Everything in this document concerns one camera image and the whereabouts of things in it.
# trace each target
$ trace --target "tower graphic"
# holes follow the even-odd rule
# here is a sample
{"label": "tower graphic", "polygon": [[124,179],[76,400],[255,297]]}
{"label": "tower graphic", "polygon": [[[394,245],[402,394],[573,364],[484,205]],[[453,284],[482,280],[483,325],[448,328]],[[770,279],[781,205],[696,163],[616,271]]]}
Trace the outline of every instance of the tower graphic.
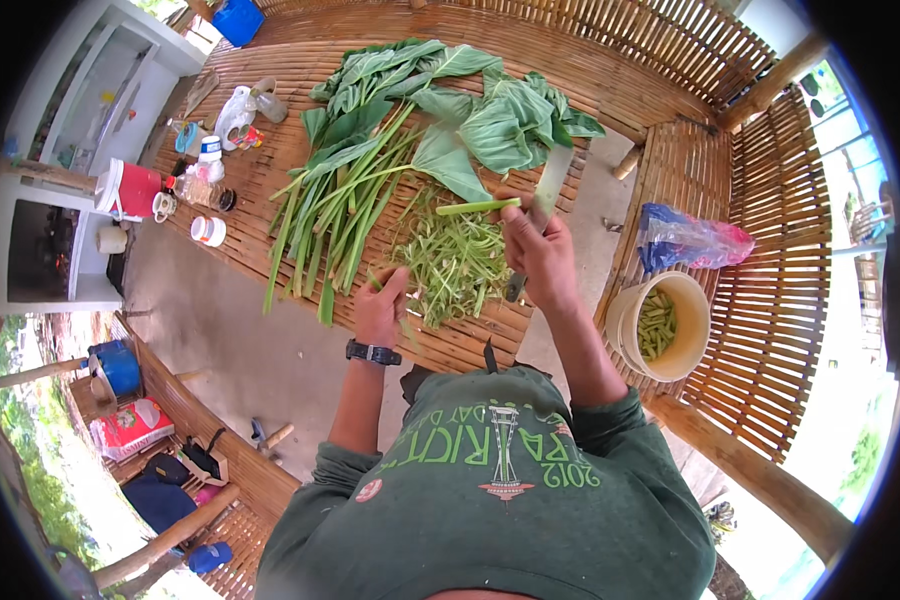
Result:
{"label": "tower graphic", "polygon": [[490,483],[480,487],[488,494],[509,502],[523,494],[524,490],[532,488],[533,484],[521,483],[514,472],[514,464],[511,462],[511,441],[517,426],[517,418],[520,416],[516,408],[509,406],[489,406],[490,422],[493,424],[493,435],[497,439],[497,466],[493,470],[493,478]]}

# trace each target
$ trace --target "man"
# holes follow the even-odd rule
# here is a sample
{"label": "man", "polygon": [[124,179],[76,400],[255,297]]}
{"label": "man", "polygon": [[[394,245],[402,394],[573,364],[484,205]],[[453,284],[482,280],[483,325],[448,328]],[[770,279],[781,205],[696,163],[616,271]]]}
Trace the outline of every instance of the man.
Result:
{"label": "man", "polygon": [[[266,544],[257,598],[700,598],[716,560],[708,524],[582,306],[569,231],[554,216],[541,235],[515,206],[500,218],[571,411],[527,366],[432,374],[408,390],[381,457],[385,367],[354,358],[313,481]],[[380,280],[356,295],[355,340],[392,349],[408,272]]]}

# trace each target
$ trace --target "white cooler lid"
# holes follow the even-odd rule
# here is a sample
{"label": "white cooler lid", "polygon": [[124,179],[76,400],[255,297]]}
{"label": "white cooler lid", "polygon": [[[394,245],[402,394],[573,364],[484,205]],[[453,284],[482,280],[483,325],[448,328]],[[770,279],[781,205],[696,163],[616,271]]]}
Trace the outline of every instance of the white cooler lid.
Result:
{"label": "white cooler lid", "polygon": [[96,178],[94,199],[96,210],[110,212],[117,209],[120,198],[120,181],[124,178],[124,162],[119,158],[110,158],[110,168]]}

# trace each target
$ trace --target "hand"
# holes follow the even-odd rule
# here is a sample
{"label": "hand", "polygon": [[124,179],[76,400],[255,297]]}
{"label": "hand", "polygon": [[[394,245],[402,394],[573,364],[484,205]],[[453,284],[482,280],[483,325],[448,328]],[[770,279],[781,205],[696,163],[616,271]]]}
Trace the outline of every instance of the hand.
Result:
{"label": "hand", "polygon": [[356,340],[393,349],[397,340],[397,324],[407,314],[407,282],[410,269],[389,268],[373,273],[384,287],[377,291],[368,279],[354,297]]}
{"label": "hand", "polygon": [[526,290],[544,315],[574,310],[579,306],[574,272],[573,240],[564,221],[552,215],[541,235],[525,214],[534,194],[501,188],[498,200],[519,198],[520,207],[505,206],[499,215],[504,223],[504,255],[510,269],[527,276]]}

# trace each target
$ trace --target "wristwatch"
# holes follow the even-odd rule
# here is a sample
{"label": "wristwatch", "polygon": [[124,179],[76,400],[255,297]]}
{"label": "wristwatch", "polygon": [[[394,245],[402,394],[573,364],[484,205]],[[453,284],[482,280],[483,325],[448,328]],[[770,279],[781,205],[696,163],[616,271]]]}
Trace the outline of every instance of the wristwatch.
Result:
{"label": "wristwatch", "polygon": [[353,339],[346,343],[346,359],[360,358],[383,366],[397,366],[403,361],[399,352],[382,345],[367,345]]}

